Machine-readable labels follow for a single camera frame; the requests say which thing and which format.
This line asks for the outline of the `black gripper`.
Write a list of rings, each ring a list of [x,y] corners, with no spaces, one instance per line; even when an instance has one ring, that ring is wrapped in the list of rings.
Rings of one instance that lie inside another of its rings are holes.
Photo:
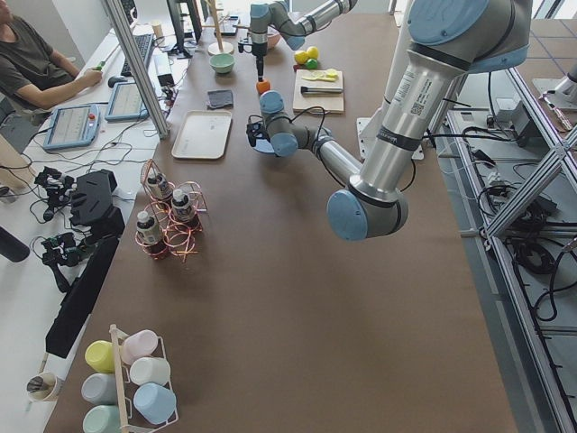
[[[255,56],[255,66],[257,72],[257,80],[263,81],[263,56],[264,44],[259,42],[252,43],[252,55]]]
[[[246,135],[249,145],[256,147],[258,140],[266,140],[267,132],[262,117],[259,115],[249,115],[246,125]]]

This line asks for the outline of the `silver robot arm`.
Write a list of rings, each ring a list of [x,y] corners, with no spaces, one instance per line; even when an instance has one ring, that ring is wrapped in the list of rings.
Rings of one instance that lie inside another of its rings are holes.
[[[285,1],[251,4],[248,36],[256,61],[258,82],[264,81],[264,58],[268,52],[269,28],[274,28],[295,51],[304,44],[308,35],[318,32],[334,18],[351,12],[356,4],[356,0],[325,1],[296,21],[289,16]]]
[[[398,41],[405,51],[397,51],[391,65],[398,87],[376,113],[380,125],[364,161],[333,137],[294,124],[277,91],[261,94],[263,127],[275,154],[309,149],[343,183],[326,206],[336,235],[359,241],[393,234],[405,224],[408,203],[398,182],[450,84],[466,74],[521,64],[531,13],[529,1],[413,2]]]

